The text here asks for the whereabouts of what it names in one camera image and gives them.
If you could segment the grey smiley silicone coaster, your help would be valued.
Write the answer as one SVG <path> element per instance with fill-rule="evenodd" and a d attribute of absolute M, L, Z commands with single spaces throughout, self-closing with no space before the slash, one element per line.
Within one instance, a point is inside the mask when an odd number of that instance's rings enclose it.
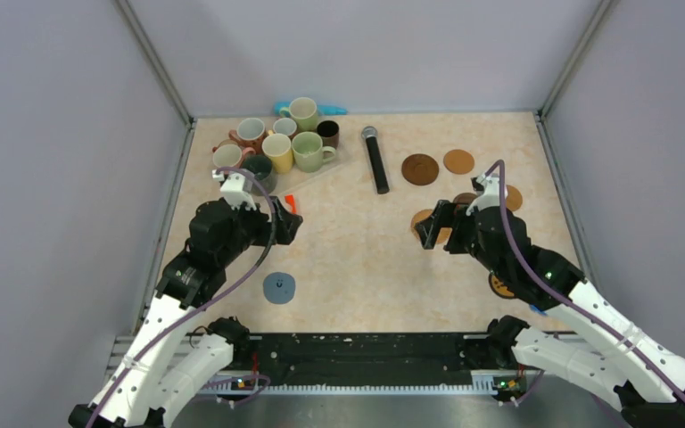
<path fill-rule="evenodd" d="M 263 281 L 263 293 L 265 299 L 276 305 L 289 303 L 295 295 L 295 279 L 284 272 L 268 274 Z"/>

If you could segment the orange black smiley coaster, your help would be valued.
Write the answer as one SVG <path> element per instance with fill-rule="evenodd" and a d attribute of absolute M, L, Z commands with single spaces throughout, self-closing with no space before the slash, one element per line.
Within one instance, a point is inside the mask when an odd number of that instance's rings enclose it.
<path fill-rule="evenodd" d="M 491 288 L 491 291 L 501 299 L 513 300 L 516 298 L 516 296 L 508 289 L 508 287 L 495 275 L 488 275 L 488 284 Z"/>

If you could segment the blue cloud shaped coaster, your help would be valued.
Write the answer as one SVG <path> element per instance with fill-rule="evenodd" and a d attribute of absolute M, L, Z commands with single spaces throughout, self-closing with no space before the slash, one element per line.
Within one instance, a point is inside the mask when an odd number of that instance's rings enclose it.
<path fill-rule="evenodd" d="M 545 311 L 542 311 L 542 310 L 538 309 L 538 308 L 537 308 L 536 306 L 534 306 L 534 305 L 531 305 L 531 304 L 530 304 L 530 305 L 529 305 L 529 308 L 530 308 L 530 310 L 531 310 L 532 312 L 534 312 L 534 313 L 537 313 L 537 314 L 539 314 L 539 315 L 541 315 L 541 316 L 543 316 L 543 317 L 546 317 L 546 316 L 547 316 L 547 314 L 546 314 Z"/>

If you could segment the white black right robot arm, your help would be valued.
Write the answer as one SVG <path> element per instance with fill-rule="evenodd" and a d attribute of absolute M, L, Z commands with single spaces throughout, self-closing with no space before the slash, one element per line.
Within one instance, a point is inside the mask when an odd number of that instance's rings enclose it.
<path fill-rule="evenodd" d="M 440 201 L 414 228 L 426 249 L 448 230 L 448 253 L 476 259 L 517 299 L 568 325 L 589 345 L 577 349 L 505 316 L 487 343 L 494 365 L 533 366 L 565 379 L 632 427 L 685 427 L 685 358 L 608 303 L 566 258 L 533 244 L 522 219 L 497 202 Z"/>

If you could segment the dark walnut round coaster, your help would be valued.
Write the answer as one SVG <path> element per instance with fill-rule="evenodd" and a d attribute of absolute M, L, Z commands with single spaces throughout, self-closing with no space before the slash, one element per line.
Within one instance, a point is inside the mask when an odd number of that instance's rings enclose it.
<path fill-rule="evenodd" d="M 460 193 L 453 198 L 453 203 L 459 207 L 470 206 L 478 198 L 476 193 Z"/>

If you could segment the tan wooden round coaster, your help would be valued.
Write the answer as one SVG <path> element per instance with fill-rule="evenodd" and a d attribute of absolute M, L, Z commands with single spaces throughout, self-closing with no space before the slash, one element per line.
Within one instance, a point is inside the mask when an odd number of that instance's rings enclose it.
<path fill-rule="evenodd" d="M 512 185 L 506 185 L 506 206 L 510 211 L 518 211 L 522 208 L 524 198 L 521 192 Z"/>

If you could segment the orange plastic piece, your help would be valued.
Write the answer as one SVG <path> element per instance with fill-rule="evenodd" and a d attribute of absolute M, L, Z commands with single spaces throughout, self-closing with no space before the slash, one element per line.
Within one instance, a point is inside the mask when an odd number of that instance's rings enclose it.
<path fill-rule="evenodd" d="M 285 203 L 290 207 L 292 214 L 298 214 L 297 201 L 293 194 L 287 194 L 285 196 Z"/>

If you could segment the yellow mug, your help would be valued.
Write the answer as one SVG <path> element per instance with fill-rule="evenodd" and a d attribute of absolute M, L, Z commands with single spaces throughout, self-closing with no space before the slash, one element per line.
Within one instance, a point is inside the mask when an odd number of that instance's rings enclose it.
<path fill-rule="evenodd" d="M 272 134 L 267 136 L 261 145 L 262 151 L 273 165 L 277 174 L 286 174 L 291 171 L 294 164 L 292 141 L 284 134 Z"/>

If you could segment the brown mug white interior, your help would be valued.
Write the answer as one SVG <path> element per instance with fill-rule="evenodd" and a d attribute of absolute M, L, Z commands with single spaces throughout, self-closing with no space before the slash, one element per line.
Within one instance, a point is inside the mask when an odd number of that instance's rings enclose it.
<path fill-rule="evenodd" d="M 236 129 L 228 132 L 228 137 L 243 148 L 252 148 L 257 154 L 263 154 L 262 144 L 268 136 L 262 119 L 247 118 L 242 120 Z"/>

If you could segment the small grey blue mug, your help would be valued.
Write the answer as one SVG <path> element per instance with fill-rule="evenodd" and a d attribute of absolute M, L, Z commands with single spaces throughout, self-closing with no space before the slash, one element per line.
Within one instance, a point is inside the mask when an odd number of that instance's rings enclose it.
<path fill-rule="evenodd" d="M 280 118 L 277 119 L 271 130 L 274 134 L 285 135 L 289 138 L 293 138 L 297 135 L 299 128 L 298 124 L 291 118 Z"/>

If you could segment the dark brown mug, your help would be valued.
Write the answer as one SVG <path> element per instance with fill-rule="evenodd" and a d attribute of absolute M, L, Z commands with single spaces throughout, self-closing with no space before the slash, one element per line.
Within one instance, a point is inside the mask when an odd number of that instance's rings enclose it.
<path fill-rule="evenodd" d="M 317 134 L 321 137 L 325 147 L 337 148 L 340 140 L 340 126 L 330 119 L 322 120 L 316 128 Z"/>

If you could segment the sage green mug back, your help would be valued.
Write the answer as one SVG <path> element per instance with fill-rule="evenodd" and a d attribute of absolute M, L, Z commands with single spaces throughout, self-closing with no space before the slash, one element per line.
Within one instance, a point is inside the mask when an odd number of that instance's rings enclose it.
<path fill-rule="evenodd" d="M 292 119 L 300 132 L 315 131 L 318 126 L 317 103 L 308 97 L 298 97 L 279 109 L 278 115 Z"/>

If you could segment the light blue plastic object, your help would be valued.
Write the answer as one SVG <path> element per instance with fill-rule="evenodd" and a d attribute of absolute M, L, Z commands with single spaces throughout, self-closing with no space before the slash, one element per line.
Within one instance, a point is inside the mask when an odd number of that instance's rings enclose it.
<path fill-rule="evenodd" d="M 273 106 L 273 112 L 276 115 L 280 114 L 280 111 L 283 108 L 288 108 L 290 106 L 290 102 L 277 102 Z M 332 115 L 347 115 L 348 111 L 344 109 L 343 107 L 339 106 L 333 106 L 333 105 L 325 105 L 325 104 L 319 104 L 318 105 L 318 112 L 320 115 L 326 115 L 326 116 L 332 116 Z"/>

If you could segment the black handheld microphone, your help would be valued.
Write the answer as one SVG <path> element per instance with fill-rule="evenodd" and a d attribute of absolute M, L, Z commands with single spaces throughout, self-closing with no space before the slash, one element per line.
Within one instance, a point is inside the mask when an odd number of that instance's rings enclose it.
<path fill-rule="evenodd" d="M 384 168 L 380 147 L 378 144 L 378 132 L 373 126 L 366 126 L 362 129 L 361 137 L 366 147 L 370 160 L 373 178 L 378 194 L 386 194 L 390 191 L 389 183 Z"/>

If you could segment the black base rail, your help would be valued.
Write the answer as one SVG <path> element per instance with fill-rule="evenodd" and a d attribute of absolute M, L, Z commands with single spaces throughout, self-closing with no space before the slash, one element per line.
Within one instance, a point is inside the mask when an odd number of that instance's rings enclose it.
<path fill-rule="evenodd" d="M 468 386 L 483 371 L 524 371 L 484 333 L 261 333 L 235 350 L 228 370 L 275 387 Z"/>

